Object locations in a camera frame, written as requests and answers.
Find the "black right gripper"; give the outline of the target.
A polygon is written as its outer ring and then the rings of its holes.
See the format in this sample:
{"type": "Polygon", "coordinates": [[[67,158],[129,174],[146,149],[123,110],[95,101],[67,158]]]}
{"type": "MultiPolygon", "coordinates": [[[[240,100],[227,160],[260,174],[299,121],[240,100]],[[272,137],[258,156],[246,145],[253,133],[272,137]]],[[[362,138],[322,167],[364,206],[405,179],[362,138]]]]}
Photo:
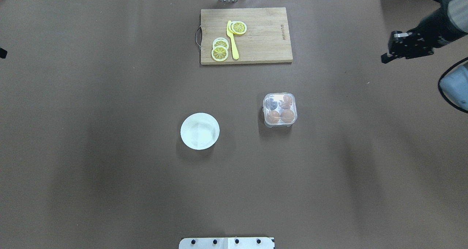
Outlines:
{"type": "Polygon", "coordinates": [[[448,14],[445,10],[436,10],[407,32],[391,32],[388,53],[381,55],[381,62],[387,64],[397,57],[414,59],[427,56],[434,48],[441,48],[453,41],[455,41],[455,27],[448,14]]]}

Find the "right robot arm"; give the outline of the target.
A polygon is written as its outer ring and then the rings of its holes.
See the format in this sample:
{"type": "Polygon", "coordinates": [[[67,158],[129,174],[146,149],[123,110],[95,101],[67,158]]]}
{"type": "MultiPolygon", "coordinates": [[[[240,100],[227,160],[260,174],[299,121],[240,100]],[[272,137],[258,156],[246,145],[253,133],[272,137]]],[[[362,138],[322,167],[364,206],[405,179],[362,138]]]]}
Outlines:
{"type": "MultiPolygon", "coordinates": [[[[390,33],[381,62],[419,59],[436,50],[447,51],[450,44],[467,44],[467,0],[434,0],[439,7],[412,29],[390,33]]],[[[467,49],[456,55],[452,65],[440,74],[437,89],[441,98],[457,111],[467,113],[467,49]]]]}

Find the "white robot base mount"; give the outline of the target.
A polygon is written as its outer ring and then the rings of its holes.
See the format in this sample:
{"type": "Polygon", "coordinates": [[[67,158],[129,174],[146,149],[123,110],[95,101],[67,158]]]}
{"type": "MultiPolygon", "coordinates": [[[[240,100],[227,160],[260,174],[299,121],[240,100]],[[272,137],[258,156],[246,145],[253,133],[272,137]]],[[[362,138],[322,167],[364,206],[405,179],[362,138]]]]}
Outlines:
{"type": "Polygon", "coordinates": [[[271,237],[203,237],[184,238],[179,249],[274,249],[271,237]]]}

